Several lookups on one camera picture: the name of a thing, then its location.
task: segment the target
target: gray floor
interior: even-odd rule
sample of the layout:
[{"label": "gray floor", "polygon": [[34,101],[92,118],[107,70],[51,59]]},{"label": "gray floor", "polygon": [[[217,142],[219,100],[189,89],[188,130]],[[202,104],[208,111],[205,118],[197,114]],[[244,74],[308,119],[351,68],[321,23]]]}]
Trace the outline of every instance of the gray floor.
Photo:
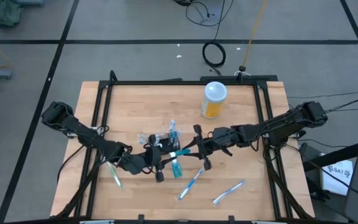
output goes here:
[{"label": "gray floor", "polygon": [[[24,9],[21,23],[0,31],[1,40],[53,39],[63,32],[72,0],[48,0],[44,7]],[[204,0],[217,16],[221,0]],[[222,22],[219,39],[248,39],[262,1],[236,0]],[[347,1],[358,25],[358,1]],[[190,14],[199,19],[194,10]],[[68,39],[147,40],[211,39],[216,27],[200,27],[185,18],[173,1],[80,0]],[[256,39],[356,40],[339,1],[271,0]],[[197,80],[214,75],[201,56],[202,44],[65,45],[45,105],[64,101],[75,108],[83,81],[107,79],[113,69],[120,80]],[[242,63],[246,45],[226,44],[220,71],[232,75]],[[0,48],[12,60],[12,80],[0,80],[0,206],[39,100],[57,45],[11,45]],[[220,53],[207,49],[211,60]],[[358,91],[358,45],[253,45],[247,71],[278,75],[288,96]],[[324,108],[357,99],[358,95],[316,99]],[[289,99],[296,105],[302,100]],[[358,103],[350,108],[358,108]],[[306,136],[326,144],[358,142],[358,111],[329,114],[329,121]],[[47,218],[67,139],[38,125],[7,221]],[[333,149],[310,143],[324,152]],[[316,215],[341,220],[316,205]]]}]

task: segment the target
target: black bracket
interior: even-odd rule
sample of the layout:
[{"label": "black bracket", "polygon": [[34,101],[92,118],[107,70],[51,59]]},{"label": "black bracket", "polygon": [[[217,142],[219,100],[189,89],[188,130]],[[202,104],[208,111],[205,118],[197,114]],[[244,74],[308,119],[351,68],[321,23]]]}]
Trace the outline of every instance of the black bracket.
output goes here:
[{"label": "black bracket", "polygon": [[241,73],[241,72],[239,72],[239,73],[237,74],[236,80],[237,80],[240,84],[242,84],[242,73]]},{"label": "black bracket", "polygon": [[116,82],[116,81],[118,81],[116,74],[114,73],[113,70],[110,70],[109,80],[100,81],[98,88],[101,89],[101,88],[105,88],[105,87],[108,86],[108,85],[113,85],[114,82]]},{"label": "black bracket", "polygon": [[259,88],[263,90],[267,90],[267,82],[266,81],[257,81],[256,84]]},{"label": "black bracket", "polygon": [[235,224],[236,220],[234,219],[234,215],[229,215],[229,224]]},{"label": "black bracket", "polygon": [[207,153],[206,153],[206,149],[205,149],[205,145],[203,142],[203,134],[202,134],[202,130],[201,130],[201,126],[196,124],[193,126],[195,133],[197,134],[197,136],[194,138],[196,145],[198,146],[198,148],[200,149],[200,156],[201,159],[204,160],[204,169],[205,170],[210,170],[212,165],[211,165],[211,161],[208,159],[208,157],[206,157]]},{"label": "black bracket", "polygon": [[137,224],[144,224],[144,215],[143,214],[139,214],[139,216],[137,217]]},{"label": "black bracket", "polygon": [[161,80],[161,81],[165,81],[165,82],[182,82],[183,79],[182,78],[170,78],[170,79]]}]

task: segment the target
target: black cable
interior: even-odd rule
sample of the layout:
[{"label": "black cable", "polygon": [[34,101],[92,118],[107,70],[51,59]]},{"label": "black cable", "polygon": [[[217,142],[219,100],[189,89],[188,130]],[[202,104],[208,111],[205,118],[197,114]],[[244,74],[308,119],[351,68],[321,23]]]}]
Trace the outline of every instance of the black cable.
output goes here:
[{"label": "black cable", "polygon": [[[150,148],[152,147],[152,145],[151,145],[151,143],[146,143],[146,144],[144,144],[143,145],[143,148],[147,151],[147,150],[150,150]],[[151,168],[150,167],[146,167],[146,168],[148,168],[149,169],[149,171],[148,172],[146,172],[146,171],[144,171],[143,169],[141,169],[142,170],[142,172],[144,173],[144,174],[151,174],[152,172],[154,173],[154,171],[153,171],[153,167],[154,167],[154,153],[153,153],[153,158],[152,158],[152,164],[151,164]]]},{"label": "black cable", "polygon": [[191,2],[188,2],[186,0],[173,0],[173,1],[178,3],[181,6],[189,6],[189,5],[191,5]]},{"label": "black cable", "polygon": [[[107,125],[104,126],[100,126],[96,129],[96,131],[98,131],[99,128],[104,128],[103,132],[100,134],[104,134],[106,132],[108,132],[110,130],[110,127]],[[60,173],[62,172],[64,166],[67,164],[67,162],[72,159],[77,153],[79,153],[81,151],[81,149],[83,149],[85,146],[82,145],[81,147],[79,147],[71,156],[69,156],[64,162],[63,164],[60,166],[59,171],[57,172],[57,182],[59,183],[59,178],[60,178]]]},{"label": "black cable", "polygon": [[270,162],[273,162],[273,161],[277,158],[277,154],[274,155],[274,157],[271,158],[270,160],[268,160],[268,159],[266,158],[265,153],[262,153],[262,155],[263,155],[263,158],[264,158],[266,161],[270,161]]},{"label": "black cable", "polygon": [[[215,37],[212,41],[210,42],[207,42],[204,44],[203,46],[203,59],[205,61],[205,63],[207,65],[209,65],[219,76],[222,76],[222,73],[216,69],[216,68],[220,68],[224,65],[225,61],[226,61],[226,51],[224,50],[224,48],[222,47],[222,45],[218,44],[215,42],[216,38],[218,37],[218,33],[219,33],[219,28],[221,26],[221,22],[222,22],[222,15],[223,15],[223,9],[224,9],[224,4],[225,4],[226,0],[223,0],[223,3],[222,3],[222,10],[221,10],[221,17],[219,18],[219,22],[218,22],[218,29],[216,30],[216,33],[215,33]],[[221,52],[222,52],[222,61],[219,62],[219,63],[212,63],[210,62],[206,56],[205,56],[205,49],[207,48],[207,46],[209,46],[210,44],[212,45],[215,45]]]},{"label": "black cable", "polygon": [[298,96],[289,96],[287,98],[294,98],[294,99],[310,99],[310,98],[319,98],[319,97],[330,97],[330,96],[343,96],[343,95],[351,95],[356,94],[358,91],[350,92],[350,93],[338,93],[338,94],[330,94],[330,95],[318,95],[318,96],[305,96],[305,97],[298,97]]},{"label": "black cable", "polygon": [[336,111],[336,110],[338,110],[338,109],[341,109],[341,108],[343,108],[343,107],[345,107],[345,106],[349,106],[349,105],[351,105],[351,104],[353,104],[353,103],[357,103],[357,102],[358,102],[358,99],[357,99],[357,100],[350,101],[350,102],[348,102],[348,103],[346,103],[346,104],[344,104],[344,105],[341,105],[341,106],[336,106],[336,107],[334,107],[334,108],[332,108],[332,109],[326,110],[325,112],[326,112],[326,113],[330,113],[330,112]]},{"label": "black cable", "polygon": [[349,190],[352,190],[352,191],[354,191],[355,193],[358,194],[358,190],[356,190],[356,189],[352,188],[351,186],[347,185],[345,182],[339,180],[338,178],[336,178],[335,176],[333,176],[332,174],[330,174],[329,172],[327,172],[326,170],[324,170],[323,168],[321,168],[319,165],[317,165],[317,164],[315,164],[314,162],[310,161],[310,159],[308,159],[308,158],[305,156],[305,154],[304,154],[303,152],[301,152],[299,149],[297,149],[296,147],[291,146],[291,145],[289,145],[289,144],[286,144],[286,146],[289,146],[290,148],[295,149],[295,150],[298,151],[298,152],[301,154],[301,156],[304,157],[305,160],[308,161],[312,166],[314,166],[314,167],[316,167],[317,169],[323,171],[324,173],[326,173],[326,174],[329,175],[330,177],[334,178],[334,179],[335,179],[336,181],[338,181],[339,183],[345,185]]},{"label": "black cable", "polygon": [[204,6],[204,8],[205,8],[205,10],[206,10],[206,17],[209,18],[209,17],[211,16],[211,14],[209,13],[208,7],[206,7],[206,5],[205,5],[204,3],[199,2],[199,1],[194,1],[194,2],[192,2],[192,4],[194,4],[194,3],[198,3],[198,4],[202,5],[202,6]]},{"label": "black cable", "polygon": [[343,110],[334,110],[333,112],[338,112],[338,111],[358,111],[358,108],[354,108],[354,109],[343,109]]},{"label": "black cable", "polygon": [[100,142],[97,141],[97,140],[94,138],[95,136],[90,136],[89,134],[81,133],[81,132],[78,132],[78,131],[61,131],[61,132],[64,133],[64,134],[71,134],[71,133],[73,133],[73,134],[76,134],[77,136],[78,136],[78,135],[83,135],[83,136],[86,136],[86,137],[88,137],[88,138],[91,138],[90,142],[94,141],[94,142],[97,143],[97,145],[99,145],[99,147],[96,147],[96,150],[98,150],[99,153],[104,157],[104,149],[103,149],[102,145],[100,144]]},{"label": "black cable", "polygon": [[101,161],[99,164],[94,164],[94,166],[90,170],[89,174],[85,177],[83,184],[81,184],[78,187],[78,190],[75,192],[75,194],[71,198],[71,200],[66,204],[65,208],[55,217],[56,218],[68,217],[69,214],[71,213],[71,211],[74,209],[74,206],[77,203],[77,201],[79,201],[79,199],[81,198],[81,195],[84,193],[84,191],[86,190],[86,188],[88,187],[90,182],[93,180],[93,177],[96,174],[96,169],[99,168],[104,163],[106,163],[108,160],[116,159],[116,158],[120,158],[120,157],[121,156],[110,157],[109,159],[105,159],[104,161]]},{"label": "black cable", "polygon": [[255,147],[252,145],[252,141],[251,141],[245,134],[242,134],[242,133],[239,132],[239,131],[233,131],[233,130],[232,130],[232,132],[237,133],[237,134],[239,134],[241,137],[243,137],[243,138],[247,141],[247,143],[249,144],[249,147],[251,147],[251,149],[253,149],[255,152],[257,152],[257,151],[259,150],[259,147],[258,147],[259,143],[257,143],[257,148],[255,148]]},{"label": "black cable", "polygon": [[202,23],[200,23],[200,22],[196,22],[196,21],[190,19],[189,16],[188,16],[188,8],[189,8],[190,5],[188,5],[188,6],[186,7],[186,18],[187,18],[190,22],[192,22],[192,23],[194,23],[194,24],[197,24],[197,25],[200,25],[200,26],[213,27],[213,26],[219,25],[219,24],[224,20],[224,18],[226,18],[227,14],[229,13],[229,11],[230,11],[230,9],[231,9],[231,7],[232,7],[232,5],[233,5],[233,2],[234,2],[234,0],[231,1],[230,6],[229,6],[229,9],[226,11],[226,13],[224,14],[224,16],[222,16],[223,11],[221,12],[221,17],[220,17],[220,19],[219,19],[219,22],[217,22],[217,23],[215,23],[215,24],[202,24]]},{"label": "black cable", "polygon": [[348,146],[330,146],[330,145],[327,145],[327,144],[323,144],[323,143],[321,143],[321,142],[318,142],[318,141],[316,141],[316,140],[314,140],[314,139],[299,139],[298,141],[313,141],[313,142],[315,142],[315,143],[317,143],[317,144],[320,144],[320,145],[322,145],[322,146],[327,146],[327,147],[331,147],[331,148],[348,147]]},{"label": "black cable", "polygon": [[122,159],[124,159],[124,160],[128,161],[129,163],[131,163],[136,169],[139,169],[139,170],[140,170],[142,173],[144,173],[144,174],[155,173],[155,172],[153,171],[153,168],[144,167],[144,168],[148,168],[149,171],[150,171],[150,172],[146,172],[146,171],[143,170],[144,168],[140,168],[139,166],[137,166],[137,164],[133,163],[130,159],[128,159],[128,158],[126,158],[126,157],[122,157]]},{"label": "black cable", "polygon": [[81,147],[79,147],[70,157],[68,157],[65,162],[60,166],[59,171],[57,172],[57,181],[59,183],[59,178],[60,178],[60,173],[62,172],[64,166],[66,165],[66,163],[73,158],[77,153],[79,153],[81,151],[82,148],[84,148],[85,146],[82,145]]},{"label": "black cable", "polygon": [[[270,153],[270,151],[264,150],[263,153],[267,154],[267,153]],[[269,177],[271,177],[273,179],[273,181],[275,182],[275,184],[280,188],[280,190],[282,191],[282,194],[284,195],[285,198],[287,198],[288,202],[290,203],[290,205],[292,206],[292,208],[294,209],[296,214],[299,216],[299,218],[313,219],[313,217],[311,215],[307,214],[306,211],[302,208],[302,206],[296,201],[295,197],[291,194],[288,187],[281,180],[281,178],[279,178],[280,176],[277,173],[277,171],[275,170],[272,161],[266,159],[266,155],[264,155],[264,159],[266,162],[267,173],[268,173]]]}]

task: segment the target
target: plastic packaging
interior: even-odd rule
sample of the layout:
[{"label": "plastic packaging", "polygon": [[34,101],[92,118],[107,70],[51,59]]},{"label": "plastic packaging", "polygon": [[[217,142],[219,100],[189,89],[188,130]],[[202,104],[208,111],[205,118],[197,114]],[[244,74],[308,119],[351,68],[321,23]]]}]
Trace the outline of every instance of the plastic packaging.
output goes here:
[{"label": "plastic packaging", "polygon": [[138,134],[137,139],[138,139],[137,142],[139,142],[139,144],[147,143],[147,137],[144,134]]},{"label": "plastic packaging", "polygon": [[[171,158],[173,157],[178,157],[178,156],[182,156],[184,154],[189,154],[190,153],[190,149],[182,149],[176,152],[170,152],[169,155],[171,156]],[[181,177],[181,167],[180,167],[180,163],[178,162],[178,159],[174,159],[172,160],[172,172],[173,172],[173,177],[174,178],[179,178]]]},{"label": "plastic packaging", "polygon": [[219,116],[226,96],[227,89],[222,83],[208,83],[204,90],[204,100],[201,105],[201,114],[208,119]]}]

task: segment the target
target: toothbrush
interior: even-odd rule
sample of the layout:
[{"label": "toothbrush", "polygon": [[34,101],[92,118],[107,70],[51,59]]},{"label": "toothbrush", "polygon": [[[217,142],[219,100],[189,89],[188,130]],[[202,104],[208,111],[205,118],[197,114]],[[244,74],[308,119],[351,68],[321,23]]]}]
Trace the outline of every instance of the toothbrush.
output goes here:
[{"label": "toothbrush", "polygon": [[219,195],[219,197],[217,197],[213,203],[217,204],[219,203],[224,197],[226,197],[228,194],[232,193],[233,191],[235,191],[236,189],[238,189],[239,187],[241,187],[246,181],[242,180],[239,184],[235,185],[234,187],[232,187],[231,189],[223,192],[223,194]]},{"label": "toothbrush", "polygon": [[187,194],[187,192],[190,190],[191,186],[196,182],[196,179],[203,173],[203,168],[201,168],[197,175],[193,178],[193,180],[190,181],[189,185],[187,186],[187,188],[180,194],[179,196],[179,200],[181,200],[183,197],[185,197],[185,195]]},{"label": "toothbrush", "polygon": [[171,125],[169,126],[169,140],[171,144],[173,144],[175,140],[174,132],[175,132],[175,121],[171,120]]},{"label": "toothbrush", "polygon": [[107,165],[110,167],[110,172],[112,173],[112,176],[114,177],[114,180],[116,181],[117,185],[120,188],[123,188],[123,186],[122,186],[121,182],[119,181],[118,176],[117,176],[116,172],[114,171],[114,168],[112,167],[111,163],[107,162]]}]

